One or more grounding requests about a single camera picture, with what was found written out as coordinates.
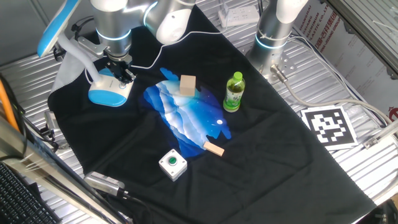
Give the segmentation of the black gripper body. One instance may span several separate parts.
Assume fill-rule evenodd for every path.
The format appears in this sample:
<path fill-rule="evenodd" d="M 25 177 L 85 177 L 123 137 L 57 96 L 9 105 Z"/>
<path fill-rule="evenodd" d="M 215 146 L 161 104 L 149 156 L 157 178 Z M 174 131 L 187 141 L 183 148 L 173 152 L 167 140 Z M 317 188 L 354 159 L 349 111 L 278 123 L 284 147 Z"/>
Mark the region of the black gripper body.
<path fill-rule="evenodd" d="M 109 62 L 106 64 L 114 77 L 130 77 L 128 68 L 132 62 L 132 57 L 130 55 L 125 55 L 123 57 L 113 57 L 109 56 Z"/>

